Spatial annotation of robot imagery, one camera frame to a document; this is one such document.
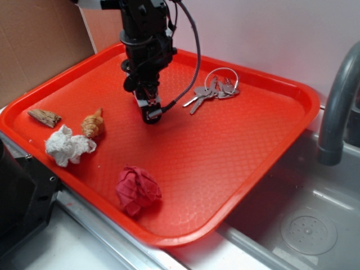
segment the crumpled white cloth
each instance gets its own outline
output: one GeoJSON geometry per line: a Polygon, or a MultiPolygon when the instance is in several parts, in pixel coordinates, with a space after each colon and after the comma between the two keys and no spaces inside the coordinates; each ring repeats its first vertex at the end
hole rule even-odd
{"type": "Polygon", "coordinates": [[[66,167],[69,163],[79,164],[83,153],[91,153],[96,143],[84,135],[73,136],[73,131],[66,125],[52,133],[45,142],[46,153],[55,159],[58,166],[66,167]]]}

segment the wooden chip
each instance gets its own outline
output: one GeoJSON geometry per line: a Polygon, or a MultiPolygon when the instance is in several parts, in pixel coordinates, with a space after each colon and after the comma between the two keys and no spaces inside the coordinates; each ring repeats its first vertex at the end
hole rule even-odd
{"type": "Polygon", "coordinates": [[[54,128],[57,122],[61,120],[61,116],[55,114],[54,112],[44,111],[41,109],[30,110],[28,111],[28,114],[40,123],[51,128],[54,128]]]}

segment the sink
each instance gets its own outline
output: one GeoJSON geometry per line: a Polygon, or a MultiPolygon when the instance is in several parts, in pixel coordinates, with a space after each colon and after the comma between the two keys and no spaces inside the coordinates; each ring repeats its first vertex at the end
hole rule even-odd
{"type": "Polygon", "coordinates": [[[358,269],[360,151],[324,166],[316,140],[306,130],[225,223],[294,269],[358,269]]]}

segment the key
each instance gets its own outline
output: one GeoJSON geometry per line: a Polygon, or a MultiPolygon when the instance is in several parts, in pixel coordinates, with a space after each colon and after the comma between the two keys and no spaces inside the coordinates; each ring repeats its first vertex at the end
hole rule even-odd
{"type": "Polygon", "coordinates": [[[220,100],[235,97],[235,95],[240,93],[238,89],[234,89],[234,86],[231,84],[229,79],[226,78],[225,82],[225,84],[218,82],[220,92],[218,93],[217,98],[220,100]]]}
{"type": "Polygon", "coordinates": [[[210,88],[206,90],[206,92],[208,92],[209,95],[198,98],[195,105],[191,109],[190,114],[194,114],[195,111],[200,107],[200,105],[203,104],[204,100],[213,98],[218,95],[218,91],[216,90],[216,84],[217,84],[217,77],[215,76],[211,81],[210,88]]]}
{"type": "Polygon", "coordinates": [[[207,95],[210,95],[211,93],[206,90],[204,86],[199,86],[194,89],[195,96],[193,96],[192,99],[190,99],[188,102],[186,102],[183,107],[187,107],[188,105],[192,104],[194,101],[198,100],[200,97],[204,97],[207,95]]]}

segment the tray rim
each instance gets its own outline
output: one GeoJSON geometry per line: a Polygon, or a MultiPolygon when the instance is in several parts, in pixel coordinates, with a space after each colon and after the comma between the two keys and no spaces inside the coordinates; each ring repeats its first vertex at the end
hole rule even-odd
{"type": "MultiPolygon", "coordinates": [[[[66,170],[63,170],[60,167],[54,165],[52,160],[47,158],[39,149],[30,144],[25,140],[20,134],[16,133],[11,129],[11,119],[16,118],[16,112],[24,111],[29,105],[24,106],[22,101],[24,99],[32,98],[32,104],[38,102],[43,98],[43,91],[51,86],[53,91],[47,91],[47,94],[56,92],[62,86],[71,82],[75,78],[82,76],[83,74],[89,72],[94,67],[101,65],[107,60],[115,57],[120,53],[125,52],[125,47],[121,43],[117,43],[109,48],[101,51],[98,54],[95,54],[77,65],[65,70],[59,75],[53,77],[52,79],[44,82],[43,84],[35,87],[33,90],[24,94],[23,96],[12,101],[0,114],[0,130],[12,139],[16,144],[23,148],[26,152],[32,154],[37,159],[39,159],[45,166],[50,168],[55,174],[57,174],[62,182],[70,189],[78,193],[81,197],[86,199],[87,202],[92,204],[98,210],[102,211],[106,216],[113,220],[117,225],[121,226],[123,229],[128,231],[135,238],[138,238],[140,241],[145,242],[146,244],[157,246],[159,248],[166,248],[172,246],[181,246],[188,244],[190,242],[201,239],[207,234],[214,231],[221,222],[226,218],[226,216],[241,202],[241,200],[246,196],[246,194],[260,181],[262,176],[269,169],[265,164],[271,163],[271,166],[282,156],[282,154],[293,144],[293,142],[301,135],[301,133],[306,129],[308,124],[317,116],[320,109],[320,101],[313,89],[311,87],[290,80],[280,76],[268,74],[262,71],[254,70],[248,67],[232,64],[229,62],[216,60],[211,57],[202,56],[201,61],[206,62],[207,64],[213,66],[226,66],[233,68],[235,70],[241,70],[242,72],[248,74],[249,76],[255,76],[259,80],[272,80],[273,82],[278,82],[280,84],[286,84],[288,87],[294,87],[298,91],[292,91],[290,95],[287,96],[297,100],[301,105],[303,105],[305,115],[300,122],[289,132],[289,134],[279,143],[276,147],[276,151],[272,151],[269,156],[267,156],[259,167],[249,176],[249,178],[231,195],[231,197],[224,203],[224,205],[214,213],[214,215],[199,229],[187,233],[185,235],[180,235],[177,237],[171,236],[159,236],[151,233],[147,229],[143,228],[138,224],[134,219],[128,217],[125,213],[119,212],[117,208],[110,205],[104,198],[98,195],[88,186],[84,185],[82,182],[78,181],[73,175],[71,175],[66,170]]],[[[187,52],[181,49],[178,49],[178,55],[182,57],[187,57],[189,60],[194,60],[194,53],[187,52]]]]}

